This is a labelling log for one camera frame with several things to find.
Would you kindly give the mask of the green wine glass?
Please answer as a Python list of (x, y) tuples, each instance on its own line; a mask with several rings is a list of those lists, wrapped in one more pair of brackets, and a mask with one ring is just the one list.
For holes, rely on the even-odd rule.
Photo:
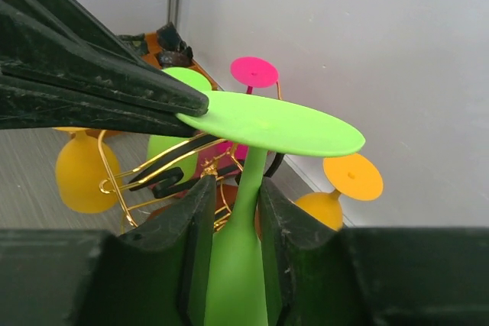
[[(200, 92), (212, 90), (211, 85), (205, 76), (191, 69), (173, 66), (163, 69), (163, 72), (181, 82), (184, 82), (188, 86), (199, 90)], [(147, 145), (147, 160), (155, 157), (159, 153), (163, 153), (165, 150), (174, 145), (182, 143), (183, 141), (184, 138), (182, 137), (151, 135)], [(197, 155), (192, 155), (181, 160), (170, 168), (181, 168), (183, 171), (183, 178), (180, 180), (180, 183), (183, 183), (192, 178), (196, 171), (196, 164)]]
[(254, 226), (257, 197), (270, 151), (309, 157), (358, 152), (364, 135), (322, 111), (237, 92), (207, 92), (200, 117), (177, 114), (197, 130), (248, 147), (232, 213), (212, 239), (206, 325), (266, 325), (261, 242)]

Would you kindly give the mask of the orange wine glass back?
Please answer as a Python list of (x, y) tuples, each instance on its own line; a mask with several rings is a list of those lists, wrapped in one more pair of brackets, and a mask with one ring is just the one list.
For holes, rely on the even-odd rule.
[(114, 173), (120, 173), (118, 160), (105, 143), (87, 134), (82, 127), (61, 127), (70, 141), (61, 149), (55, 164), (55, 177), (62, 202), (82, 214), (99, 214), (112, 208), (118, 198), (113, 185), (107, 183), (107, 193), (99, 184), (108, 177), (99, 148)]

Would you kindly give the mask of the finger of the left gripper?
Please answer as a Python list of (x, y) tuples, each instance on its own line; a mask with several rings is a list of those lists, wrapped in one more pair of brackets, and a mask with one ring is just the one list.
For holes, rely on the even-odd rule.
[(176, 115), (43, 83), (1, 76), (1, 129), (87, 127), (190, 137)]
[(1, 63), (13, 76), (154, 111), (199, 117), (209, 106), (76, 0), (1, 0)]

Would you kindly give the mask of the orange wine glass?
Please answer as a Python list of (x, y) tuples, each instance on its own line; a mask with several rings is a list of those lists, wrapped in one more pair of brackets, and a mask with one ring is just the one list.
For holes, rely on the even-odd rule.
[(118, 198), (113, 185), (107, 183), (107, 193), (99, 184), (108, 177), (99, 148), (114, 173), (120, 173), (118, 160), (105, 143), (87, 134), (82, 127), (61, 127), (70, 141), (61, 149), (55, 164), (55, 177), (62, 202), (82, 214), (99, 214), (112, 208)]
[(307, 214), (332, 230), (343, 227), (340, 197), (369, 202), (381, 196), (384, 181), (377, 167), (366, 157), (353, 153), (323, 160), (325, 177), (333, 186), (331, 192), (311, 192), (295, 201)]

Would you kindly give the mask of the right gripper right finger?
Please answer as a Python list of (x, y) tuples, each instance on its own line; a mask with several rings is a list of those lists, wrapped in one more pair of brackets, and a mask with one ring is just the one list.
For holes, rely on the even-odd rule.
[(487, 228), (327, 228), (270, 179), (258, 207), (271, 325), (486, 325)]

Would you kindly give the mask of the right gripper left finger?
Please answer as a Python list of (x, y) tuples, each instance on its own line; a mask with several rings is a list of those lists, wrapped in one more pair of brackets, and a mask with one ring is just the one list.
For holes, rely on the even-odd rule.
[(201, 325), (215, 180), (132, 231), (1, 232), (3, 325)]

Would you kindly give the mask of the pink wine glass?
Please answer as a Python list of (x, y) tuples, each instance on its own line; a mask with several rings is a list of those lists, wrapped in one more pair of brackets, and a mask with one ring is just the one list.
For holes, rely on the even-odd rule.
[(256, 56), (242, 56), (232, 61), (230, 73), (233, 78), (247, 86), (246, 93), (251, 94), (253, 89), (266, 89), (277, 87), (277, 97), (282, 100), (280, 87), (280, 74), (277, 68), (268, 61)]

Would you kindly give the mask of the gold wire wine glass rack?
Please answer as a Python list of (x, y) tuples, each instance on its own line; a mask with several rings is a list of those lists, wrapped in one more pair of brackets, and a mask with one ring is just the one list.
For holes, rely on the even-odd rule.
[[(220, 230), (232, 212), (232, 201), (226, 195), (224, 181), (229, 177), (239, 179), (244, 168), (247, 147), (232, 143), (207, 133), (191, 138), (150, 137), (152, 155), (145, 162), (123, 173), (112, 170), (103, 147), (100, 157), (107, 178), (99, 183), (103, 195), (115, 195), (123, 211), (121, 228), (129, 224), (138, 226), (132, 212), (157, 202), (182, 196), (204, 176), (215, 176), (218, 183), (218, 199), (215, 207), (214, 229)], [(153, 198), (137, 205), (127, 205), (124, 192), (149, 188)]]

